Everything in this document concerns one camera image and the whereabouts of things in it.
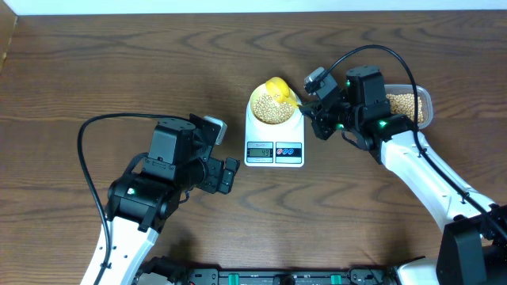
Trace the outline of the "yellow plastic measuring scoop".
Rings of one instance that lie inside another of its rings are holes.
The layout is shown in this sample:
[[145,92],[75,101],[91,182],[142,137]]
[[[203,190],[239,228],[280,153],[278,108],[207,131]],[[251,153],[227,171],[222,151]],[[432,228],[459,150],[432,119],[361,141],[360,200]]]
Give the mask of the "yellow plastic measuring scoop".
[[292,95],[292,90],[289,88],[284,79],[280,77],[272,77],[265,83],[265,88],[269,96],[278,105],[287,105],[291,108],[299,107],[296,97]]

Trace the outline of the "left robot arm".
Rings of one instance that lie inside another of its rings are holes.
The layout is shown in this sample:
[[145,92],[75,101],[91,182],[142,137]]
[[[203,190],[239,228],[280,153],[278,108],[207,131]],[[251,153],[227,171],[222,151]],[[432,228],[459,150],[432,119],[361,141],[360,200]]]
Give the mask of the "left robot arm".
[[137,154],[112,182],[106,204],[100,201],[86,163],[80,162],[102,223],[84,284],[189,284],[185,268],[162,258],[144,259],[190,191],[231,192],[240,162],[212,157],[227,130],[222,120],[196,115],[155,119],[149,151]]

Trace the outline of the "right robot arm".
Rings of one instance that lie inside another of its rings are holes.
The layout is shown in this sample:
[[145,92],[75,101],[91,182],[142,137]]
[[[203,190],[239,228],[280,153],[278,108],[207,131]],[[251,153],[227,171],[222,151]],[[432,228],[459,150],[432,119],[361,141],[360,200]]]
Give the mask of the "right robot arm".
[[391,112],[383,76],[376,66],[346,74],[344,89],[322,67],[304,88],[316,101],[300,106],[316,137],[351,132],[352,144],[398,176],[442,231],[436,259],[396,265],[385,284],[504,284],[506,208],[473,189],[427,143],[417,123]]

